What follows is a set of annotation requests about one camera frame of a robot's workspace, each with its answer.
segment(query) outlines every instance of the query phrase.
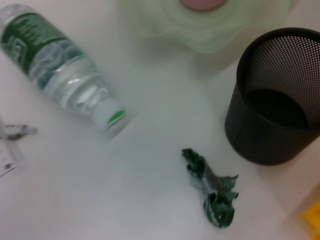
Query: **yellow object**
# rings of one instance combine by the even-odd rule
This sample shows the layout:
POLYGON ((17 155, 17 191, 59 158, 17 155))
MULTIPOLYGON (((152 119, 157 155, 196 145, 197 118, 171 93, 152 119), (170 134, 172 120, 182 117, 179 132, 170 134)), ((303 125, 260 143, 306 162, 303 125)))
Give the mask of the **yellow object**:
POLYGON ((320 240, 320 201, 301 215, 303 222, 309 227, 309 235, 320 240))

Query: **crumpled green wrapper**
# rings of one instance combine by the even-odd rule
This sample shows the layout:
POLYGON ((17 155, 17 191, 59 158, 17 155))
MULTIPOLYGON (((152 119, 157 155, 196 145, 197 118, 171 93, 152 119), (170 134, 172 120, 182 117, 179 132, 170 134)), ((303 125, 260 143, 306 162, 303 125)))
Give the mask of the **crumpled green wrapper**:
POLYGON ((188 163, 187 169, 192 176, 192 185, 206 196, 203 208, 208 220, 218 228, 229 227, 235 214, 232 202, 239 195, 232 189, 239 175, 217 177, 205 158, 191 148, 183 149, 182 156, 188 163))

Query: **metal mesh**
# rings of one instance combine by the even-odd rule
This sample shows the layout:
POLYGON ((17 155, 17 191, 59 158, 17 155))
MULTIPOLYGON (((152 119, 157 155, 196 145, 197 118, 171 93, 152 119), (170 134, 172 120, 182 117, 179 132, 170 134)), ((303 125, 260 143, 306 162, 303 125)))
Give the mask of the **metal mesh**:
POLYGON ((279 91, 303 109, 310 128, 320 127, 320 43, 299 36, 262 42, 252 53, 245 94, 261 89, 279 91))

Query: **bottle label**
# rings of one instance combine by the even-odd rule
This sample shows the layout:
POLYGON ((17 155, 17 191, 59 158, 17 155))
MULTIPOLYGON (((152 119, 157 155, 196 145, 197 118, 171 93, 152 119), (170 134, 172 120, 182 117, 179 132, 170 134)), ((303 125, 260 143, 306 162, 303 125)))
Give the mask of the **bottle label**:
POLYGON ((15 18, 5 28, 1 46, 28 75, 33 59, 43 47, 65 39, 65 35, 41 15, 26 13, 15 18))

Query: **white table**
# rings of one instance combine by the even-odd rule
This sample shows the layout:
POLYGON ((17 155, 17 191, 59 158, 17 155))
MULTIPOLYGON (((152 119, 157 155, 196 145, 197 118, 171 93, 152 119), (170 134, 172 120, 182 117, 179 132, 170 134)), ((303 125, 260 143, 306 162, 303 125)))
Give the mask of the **white table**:
MULTIPOLYGON (((89 122, 46 100, 0 54, 1 116, 40 131, 18 143, 26 159, 0 178, 1 240, 308 239, 297 214, 320 182, 320 141, 287 164, 263 167, 238 156, 225 137, 238 61, 230 62, 249 34, 217 59, 136 39, 111 0, 19 2, 93 58, 131 121, 107 142, 89 122), (221 176, 240 174, 229 228, 205 218, 180 157, 184 147, 221 176)), ((319 9, 319 1, 303 1, 288 25, 320 31, 319 9)))

